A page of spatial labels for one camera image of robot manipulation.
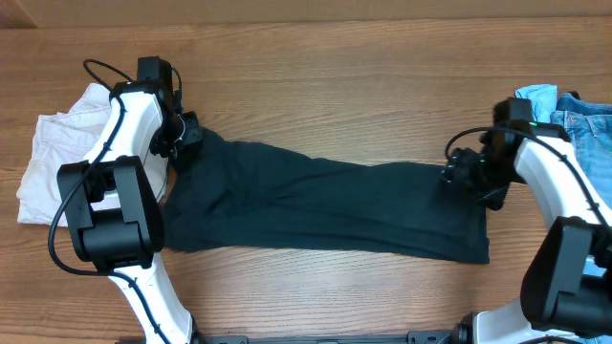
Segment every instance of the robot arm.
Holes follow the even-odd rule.
[[[487,133],[481,153],[455,149],[443,179],[493,210],[501,208],[510,182],[526,183],[549,232],[525,274],[520,301],[477,314],[471,325],[474,343],[520,342],[559,330],[584,337],[612,334],[607,273],[583,274],[589,255],[599,267],[610,268],[612,237],[606,223],[612,222],[612,212],[579,167],[561,126],[530,122],[529,100],[512,98],[501,108],[494,127],[482,128]]]
[[[146,343],[197,344],[202,338],[164,268],[162,216],[142,167],[147,154],[188,159],[201,145],[197,117],[181,113],[171,73],[169,63],[158,57],[140,58],[138,79],[115,86],[111,117],[98,142],[85,161],[62,165],[57,182],[65,200],[112,138],[124,110],[110,149],[66,208],[73,246],[82,261],[93,262],[119,286],[141,322]],[[94,211],[90,206],[107,197],[118,198],[120,208]]]

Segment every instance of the wooden table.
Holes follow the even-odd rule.
[[[447,140],[490,124],[495,102],[520,86],[612,102],[607,17],[15,30],[0,32],[0,46],[1,343],[142,335],[112,283],[60,271],[48,228],[16,223],[36,116],[78,99],[92,82],[84,58],[135,75],[139,56],[158,54],[181,71],[187,110],[224,138],[369,164],[444,163]],[[164,262],[205,334],[405,333],[517,297],[544,235],[531,192],[513,185],[489,214],[488,266],[248,247],[165,250]],[[66,230],[56,242],[62,259],[87,267]]]

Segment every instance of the folded garment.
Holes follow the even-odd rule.
[[[550,123],[551,114],[557,106],[557,85],[530,85],[514,91],[518,98],[532,102],[532,116],[535,121]]]
[[[111,115],[109,92],[98,84],[91,84],[67,114],[38,116],[32,142],[32,158],[17,190],[20,224],[49,225],[54,218],[61,197],[57,188],[57,170],[64,163],[83,161]],[[153,192],[160,200],[166,189],[167,159],[147,154],[144,171]],[[92,204],[94,210],[119,207],[117,197],[106,197]],[[66,226],[62,216],[60,226]]]
[[[612,206],[612,105],[589,103],[566,93],[558,100],[551,122],[565,128],[584,174]]]
[[[442,167],[310,159],[203,129],[195,161],[173,166],[165,246],[359,249],[489,262],[485,209],[441,182]]]

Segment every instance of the light blue fabric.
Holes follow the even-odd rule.
[[[535,121],[551,122],[551,114],[557,109],[557,85],[525,86],[514,91],[514,95],[532,102],[532,116]]]
[[[565,128],[584,174],[612,207],[612,105],[588,103],[563,94],[551,123]]]

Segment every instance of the black pants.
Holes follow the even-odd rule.
[[[203,129],[195,161],[164,206],[165,245],[360,249],[489,262],[485,209],[439,179],[440,166],[310,159]]]

